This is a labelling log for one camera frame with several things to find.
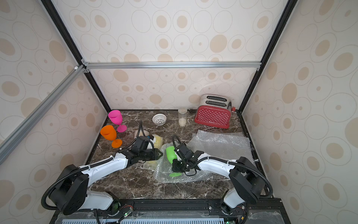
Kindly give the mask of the orange glass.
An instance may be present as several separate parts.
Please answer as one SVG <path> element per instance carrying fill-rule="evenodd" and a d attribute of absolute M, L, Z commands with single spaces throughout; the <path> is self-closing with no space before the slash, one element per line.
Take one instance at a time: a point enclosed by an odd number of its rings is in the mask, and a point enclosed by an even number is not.
<path fill-rule="evenodd" d="M 112 142 L 113 148 L 120 148 L 123 144 L 121 139 L 117 138 L 117 132 L 112 125 L 104 126 L 100 134 L 106 139 Z"/>

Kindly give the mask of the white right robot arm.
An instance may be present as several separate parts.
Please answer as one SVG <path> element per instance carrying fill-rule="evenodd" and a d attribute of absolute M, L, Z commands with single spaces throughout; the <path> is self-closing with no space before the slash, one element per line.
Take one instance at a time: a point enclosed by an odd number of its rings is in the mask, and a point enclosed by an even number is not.
<path fill-rule="evenodd" d="M 207 171 L 229 179 L 233 188 L 222 199 L 222 209 L 233 210 L 242 203 L 256 204 L 260 198 L 273 196 L 268 179 L 246 157 L 225 160 L 210 156 L 203 151 L 190 150 L 186 144 L 174 144 L 176 158 L 172 160 L 172 171 L 188 173 Z"/>

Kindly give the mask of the yellow glass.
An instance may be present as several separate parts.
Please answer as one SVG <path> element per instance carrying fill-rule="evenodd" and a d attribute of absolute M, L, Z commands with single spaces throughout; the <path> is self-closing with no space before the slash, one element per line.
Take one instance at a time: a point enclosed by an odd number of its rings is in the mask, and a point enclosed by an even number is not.
<path fill-rule="evenodd" d="M 153 137 L 154 137 L 154 147 L 161 149 L 163 145 L 163 138 L 156 134 L 154 134 Z M 154 171 L 157 168 L 159 162 L 160 160 L 146 161 L 145 164 L 143 165 L 143 168 Z"/>

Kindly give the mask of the white perforated strainer bowl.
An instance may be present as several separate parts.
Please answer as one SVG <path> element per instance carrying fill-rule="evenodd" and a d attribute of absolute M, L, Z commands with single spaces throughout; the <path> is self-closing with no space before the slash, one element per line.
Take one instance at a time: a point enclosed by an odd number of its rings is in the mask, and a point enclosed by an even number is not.
<path fill-rule="evenodd" d="M 163 126 L 167 121 L 167 117 L 164 114 L 159 113 L 153 116 L 152 121 L 157 126 Z"/>

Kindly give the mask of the beige glass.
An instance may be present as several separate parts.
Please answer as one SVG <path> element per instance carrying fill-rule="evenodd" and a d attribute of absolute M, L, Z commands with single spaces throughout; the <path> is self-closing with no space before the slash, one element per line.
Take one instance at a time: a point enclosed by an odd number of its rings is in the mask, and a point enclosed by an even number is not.
<path fill-rule="evenodd" d="M 146 130 L 144 130 L 144 131 L 136 130 L 134 133 L 134 138 L 137 138 L 139 136 L 147 136 L 147 135 L 148 135 L 148 132 Z"/>

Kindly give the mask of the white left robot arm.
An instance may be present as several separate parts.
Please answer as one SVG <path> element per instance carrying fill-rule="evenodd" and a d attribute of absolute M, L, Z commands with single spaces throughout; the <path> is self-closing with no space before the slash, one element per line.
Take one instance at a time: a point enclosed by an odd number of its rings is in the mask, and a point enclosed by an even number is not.
<path fill-rule="evenodd" d="M 96 181 L 124 170 L 140 161 L 156 161 L 163 153 L 155 148 L 157 137 L 139 136 L 130 148 L 122 149 L 107 159 L 89 165 L 67 166 L 58 179 L 45 191 L 41 206 L 70 215 L 78 210 L 102 210 L 113 215 L 119 210 L 119 199 L 109 192 L 89 190 Z"/>

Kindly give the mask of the left diagonal aluminium frame bar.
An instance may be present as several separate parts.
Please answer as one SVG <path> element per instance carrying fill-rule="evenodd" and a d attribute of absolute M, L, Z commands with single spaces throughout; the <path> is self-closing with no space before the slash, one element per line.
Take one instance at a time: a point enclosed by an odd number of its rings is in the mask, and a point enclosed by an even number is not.
<path fill-rule="evenodd" d="M 46 98 L 35 110 L 2 142 L 1 163 L 16 149 L 20 142 L 28 135 L 34 126 L 45 116 L 58 99 L 66 92 L 69 86 L 83 74 L 84 65 L 78 65 Z"/>

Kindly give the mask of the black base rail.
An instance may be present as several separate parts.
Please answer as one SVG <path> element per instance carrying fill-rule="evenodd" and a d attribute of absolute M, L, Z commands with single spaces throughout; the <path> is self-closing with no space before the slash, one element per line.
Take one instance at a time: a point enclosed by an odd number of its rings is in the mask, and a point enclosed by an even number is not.
<path fill-rule="evenodd" d="M 220 208 L 219 199 L 121 200 L 118 212 L 82 210 L 65 216 L 56 212 L 52 224 L 289 224 L 280 199 L 242 203 L 231 214 Z"/>

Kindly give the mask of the horizontal aluminium frame bar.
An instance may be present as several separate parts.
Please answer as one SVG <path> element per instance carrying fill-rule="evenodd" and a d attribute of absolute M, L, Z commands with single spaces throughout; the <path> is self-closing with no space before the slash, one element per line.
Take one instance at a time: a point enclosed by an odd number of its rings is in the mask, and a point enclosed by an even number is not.
<path fill-rule="evenodd" d="M 135 62 L 135 63 L 90 63 L 88 69 L 187 69 L 187 68 L 260 68 L 261 62 Z"/>

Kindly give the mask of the red polka dot toaster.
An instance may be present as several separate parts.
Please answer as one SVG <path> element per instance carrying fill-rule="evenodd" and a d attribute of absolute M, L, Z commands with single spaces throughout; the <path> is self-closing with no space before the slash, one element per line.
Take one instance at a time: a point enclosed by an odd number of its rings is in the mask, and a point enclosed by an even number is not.
<path fill-rule="evenodd" d="M 204 94 L 200 97 L 194 121 L 198 124 L 228 129 L 232 112 L 236 112 L 230 98 Z"/>

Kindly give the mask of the green glass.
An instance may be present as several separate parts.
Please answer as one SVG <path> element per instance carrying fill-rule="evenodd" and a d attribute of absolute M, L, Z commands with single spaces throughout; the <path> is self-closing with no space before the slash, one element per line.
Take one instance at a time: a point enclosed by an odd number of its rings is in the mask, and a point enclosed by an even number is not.
<path fill-rule="evenodd" d="M 166 155 L 167 155 L 167 159 L 168 161 L 170 162 L 170 164 L 173 164 L 173 160 L 174 159 L 178 159 L 176 153 L 175 153 L 175 148 L 174 146 L 169 146 L 166 148 Z M 169 177 L 178 177 L 178 176 L 181 176 L 181 173 L 171 173 L 169 174 Z"/>

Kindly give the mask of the pink plastic wine glass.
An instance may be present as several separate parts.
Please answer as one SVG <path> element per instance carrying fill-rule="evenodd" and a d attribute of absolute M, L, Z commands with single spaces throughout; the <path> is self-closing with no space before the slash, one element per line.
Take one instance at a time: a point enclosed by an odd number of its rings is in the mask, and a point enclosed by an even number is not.
<path fill-rule="evenodd" d="M 127 126 L 123 125 L 123 117 L 119 110 L 112 110 L 108 114 L 109 119 L 115 125 L 117 125 L 117 132 L 123 133 L 127 130 Z"/>

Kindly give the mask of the clear jar with powder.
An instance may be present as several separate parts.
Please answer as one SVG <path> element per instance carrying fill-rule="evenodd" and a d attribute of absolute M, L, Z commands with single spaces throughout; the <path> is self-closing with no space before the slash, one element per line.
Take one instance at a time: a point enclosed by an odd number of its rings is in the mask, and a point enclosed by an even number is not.
<path fill-rule="evenodd" d="M 186 108 L 179 108 L 178 109 L 178 123 L 180 127 L 185 127 L 187 123 L 187 109 Z"/>

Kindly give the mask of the clear bubble wrap sheet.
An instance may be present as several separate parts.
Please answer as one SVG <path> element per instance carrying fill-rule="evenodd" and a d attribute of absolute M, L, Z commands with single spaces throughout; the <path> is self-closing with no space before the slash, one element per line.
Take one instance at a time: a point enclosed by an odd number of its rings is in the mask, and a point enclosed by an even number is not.
<path fill-rule="evenodd" d="M 178 177 L 169 177 L 169 174 L 174 173 L 172 171 L 172 164 L 170 164 L 166 155 L 166 148 L 169 146 L 173 146 L 172 143 L 164 144 L 161 147 L 160 150 L 163 153 L 163 156 L 159 159 L 160 162 L 158 163 L 158 166 L 153 174 L 154 178 L 159 183 L 188 183 L 204 181 L 213 177 L 213 174 L 208 171 L 197 171 L 195 174 L 192 170 L 186 173 L 181 173 L 181 176 Z"/>
<path fill-rule="evenodd" d="M 246 157 L 249 161 L 254 161 L 250 140 L 242 133 L 210 133 L 199 130 L 186 145 L 194 152 L 203 151 L 222 159 L 238 160 Z"/>

